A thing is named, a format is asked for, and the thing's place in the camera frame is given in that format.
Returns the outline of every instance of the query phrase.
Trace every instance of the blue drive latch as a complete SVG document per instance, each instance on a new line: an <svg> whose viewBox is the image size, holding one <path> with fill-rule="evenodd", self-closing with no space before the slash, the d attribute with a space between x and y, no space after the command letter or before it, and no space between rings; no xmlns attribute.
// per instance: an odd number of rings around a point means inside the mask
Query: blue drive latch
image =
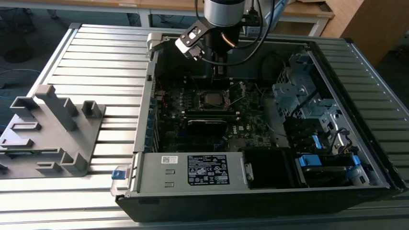
<svg viewBox="0 0 409 230"><path fill-rule="evenodd" d="M111 178L113 180L124 180L127 178L127 171L123 171L123 170L113 170L112 171L112 175L111 175Z"/></svg>
<svg viewBox="0 0 409 230"><path fill-rule="evenodd" d="M305 166L322 166L321 160L318 155L302 155L298 158L298 162L300 162L300 166L305 167Z"/></svg>
<svg viewBox="0 0 409 230"><path fill-rule="evenodd" d="M313 135L314 145L317 146L317 149L322 149L322 145L318 139L317 135Z"/></svg>

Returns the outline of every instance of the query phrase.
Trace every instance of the floor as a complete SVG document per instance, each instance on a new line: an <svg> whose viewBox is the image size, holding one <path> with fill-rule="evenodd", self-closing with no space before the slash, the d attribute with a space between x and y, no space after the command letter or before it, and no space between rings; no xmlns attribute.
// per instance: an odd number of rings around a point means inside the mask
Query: floor
<svg viewBox="0 0 409 230"><path fill-rule="evenodd" d="M51 19L47 10L32 9L31 18L36 31L27 34L25 38L31 47L35 49L35 57L20 64L7 63L0 58L0 72L7 69L36 69L41 71L71 23L129 25L125 13L57 11L57 16L57 19ZM188 28L194 22L194 18L166 16L166 21L166 23L161 23L159 16L153 16L153 26L168 28ZM394 53L390 53L378 64L377 70L397 96L409 107L409 91L406 90L409 84L409 55L406 54L406 56L396 58ZM35 72L19 71L1 74L0 77L1 80L9 83L0 89L1 132L13 115L8 110L13 100L5 99L4 97L15 98L16 96L25 95L36 80L37 74Z"/></svg>
<svg viewBox="0 0 409 230"><path fill-rule="evenodd" d="M11 64L0 57L0 72L8 69L35 69L41 71L48 59L60 43L71 23L103 24L129 26L125 13L111 12L83 12L83 11L57 11L57 19L51 19L47 10L32 9L32 23L35 32L25 34L29 46L35 50L35 56L29 61L19 64ZM160 22L160 17L153 15L153 27L186 29L193 24L194 17L168 16L166 22ZM17 96L25 96L32 84L37 78L35 72L16 71L0 75L3 81L8 84L0 89L0 132L8 124L13 113L8 110L12 99Z"/></svg>

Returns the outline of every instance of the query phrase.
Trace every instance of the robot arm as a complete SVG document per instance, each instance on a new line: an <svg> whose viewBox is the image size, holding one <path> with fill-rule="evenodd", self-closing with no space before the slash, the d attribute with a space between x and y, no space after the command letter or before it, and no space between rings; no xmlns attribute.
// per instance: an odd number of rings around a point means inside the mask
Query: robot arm
<svg viewBox="0 0 409 230"><path fill-rule="evenodd" d="M249 14L244 14L245 0L204 0L204 18L200 19L189 29L181 34L176 41L178 50L184 53L188 58L194 60L204 60L217 66L230 66L242 64L250 56L240 63L226 63L226 52L236 48L238 42L240 28L242 26L258 26L262 21L260 20L254 10L249 11ZM265 16L268 23L268 29L260 40L268 35L270 27L277 24L280 15L286 6L288 0L272 1L270 12ZM212 60L208 61L204 58L205 51L201 44L201 38L204 38L205 46L209 48L212 53Z"/></svg>

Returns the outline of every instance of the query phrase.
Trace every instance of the desk leg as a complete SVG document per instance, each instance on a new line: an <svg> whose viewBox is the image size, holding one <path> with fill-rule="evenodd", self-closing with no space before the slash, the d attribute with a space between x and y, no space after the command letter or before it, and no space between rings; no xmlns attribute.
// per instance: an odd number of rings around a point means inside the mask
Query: desk leg
<svg viewBox="0 0 409 230"><path fill-rule="evenodd" d="M151 28L152 26L152 15L149 9L139 9L139 14L141 17L141 27Z"/></svg>
<svg viewBox="0 0 409 230"><path fill-rule="evenodd" d="M318 21L316 22L308 36L312 36L312 37L320 37L321 36L321 33L324 31L328 20L329 20L328 18L320 18L318 19Z"/></svg>

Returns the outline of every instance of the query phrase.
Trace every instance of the wooden table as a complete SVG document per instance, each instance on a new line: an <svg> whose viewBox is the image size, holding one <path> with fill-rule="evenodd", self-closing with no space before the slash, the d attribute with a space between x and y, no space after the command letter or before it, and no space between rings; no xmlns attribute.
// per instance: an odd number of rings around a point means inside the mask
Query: wooden table
<svg viewBox="0 0 409 230"><path fill-rule="evenodd" d="M269 0L261 0L264 15L268 14ZM137 13L141 16L141 26L152 25L152 14L194 16L193 0L4 0L0 6L39 8L49 10L75 10L97 12ZM202 16L204 4L198 0L198 15ZM333 18L333 12L321 11L316 3L294 2L284 10L277 25L278 33L293 33L294 30L305 30L306 35L320 36L328 20Z"/></svg>
<svg viewBox="0 0 409 230"><path fill-rule="evenodd" d="M270 1L269 0L260 0L260 1L261 1L264 16L266 16L269 12ZM140 8L139 12L141 13L143 27L151 26L149 15L152 14L194 16L193 0L141 0L139 8ZM202 1L200 0L198 1L200 15L202 15L202 11L204 11L204 4ZM329 19L332 19L333 17L334 13L321 11L317 3L293 2L286 6L284 13L280 17L280 22L313 24L309 33L305 35L320 36ZM285 28L288 26L284 23L281 25L277 25L277 27Z"/></svg>

